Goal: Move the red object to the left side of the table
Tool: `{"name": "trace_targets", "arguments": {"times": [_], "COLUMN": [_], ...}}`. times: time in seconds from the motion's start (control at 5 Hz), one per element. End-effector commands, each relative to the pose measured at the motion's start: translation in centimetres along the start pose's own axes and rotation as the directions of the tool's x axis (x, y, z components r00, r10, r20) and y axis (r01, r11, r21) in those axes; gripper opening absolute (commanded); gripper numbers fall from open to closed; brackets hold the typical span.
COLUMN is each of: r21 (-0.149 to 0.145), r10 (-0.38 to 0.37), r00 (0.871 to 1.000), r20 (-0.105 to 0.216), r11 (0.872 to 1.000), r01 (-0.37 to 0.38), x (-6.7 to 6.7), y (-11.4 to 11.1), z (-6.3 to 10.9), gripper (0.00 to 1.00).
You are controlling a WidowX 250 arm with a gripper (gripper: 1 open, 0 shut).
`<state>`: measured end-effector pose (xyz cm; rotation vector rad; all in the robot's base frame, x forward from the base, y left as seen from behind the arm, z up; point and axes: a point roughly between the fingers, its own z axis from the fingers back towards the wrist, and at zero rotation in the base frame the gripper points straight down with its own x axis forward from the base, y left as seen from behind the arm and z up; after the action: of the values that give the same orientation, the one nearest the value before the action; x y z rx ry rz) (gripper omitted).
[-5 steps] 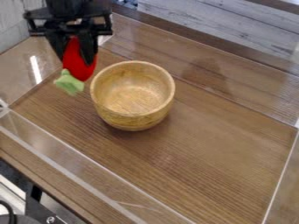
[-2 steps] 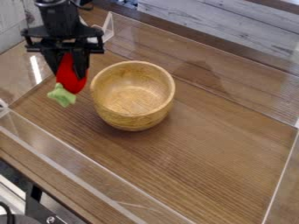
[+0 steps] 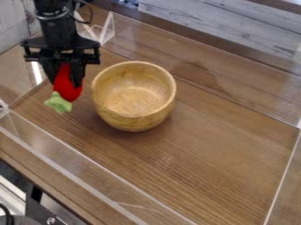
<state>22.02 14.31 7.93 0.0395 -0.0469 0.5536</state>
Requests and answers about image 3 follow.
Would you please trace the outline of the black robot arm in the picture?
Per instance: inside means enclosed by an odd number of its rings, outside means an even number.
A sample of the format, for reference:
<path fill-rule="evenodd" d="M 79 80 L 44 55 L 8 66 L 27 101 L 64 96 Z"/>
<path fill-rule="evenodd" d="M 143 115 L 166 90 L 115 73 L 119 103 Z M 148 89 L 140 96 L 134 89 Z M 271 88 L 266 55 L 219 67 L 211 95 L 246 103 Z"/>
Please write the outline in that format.
<path fill-rule="evenodd" d="M 77 33 L 76 24 L 92 22 L 91 0 L 33 0 L 35 18 L 43 35 L 21 41 L 24 60 L 39 62 L 51 83 L 59 68 L 71 66 L 75 88 L 81 86 L 87 64 L 100 63 L 100 43 Z"/>

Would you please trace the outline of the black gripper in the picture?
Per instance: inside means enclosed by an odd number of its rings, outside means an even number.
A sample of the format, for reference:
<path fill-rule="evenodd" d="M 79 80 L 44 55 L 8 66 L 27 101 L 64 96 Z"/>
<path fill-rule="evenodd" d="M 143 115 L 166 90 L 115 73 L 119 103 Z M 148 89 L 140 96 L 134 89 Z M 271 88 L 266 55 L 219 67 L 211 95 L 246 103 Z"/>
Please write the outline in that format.
<path fill-rule="evenodd" d="M 100 43 L 81 36 L 75 38 L 69 48 L 49 47 L 44 37 L 23 40 L 20 46 L 24 48 L 24 59 L 28 62 L 40 62 L 51 83 L 55 81 L 61 62 L 71 64 L 71 80 L 75 88 L 83 85 L 85 64 L 100 63 Z"/>

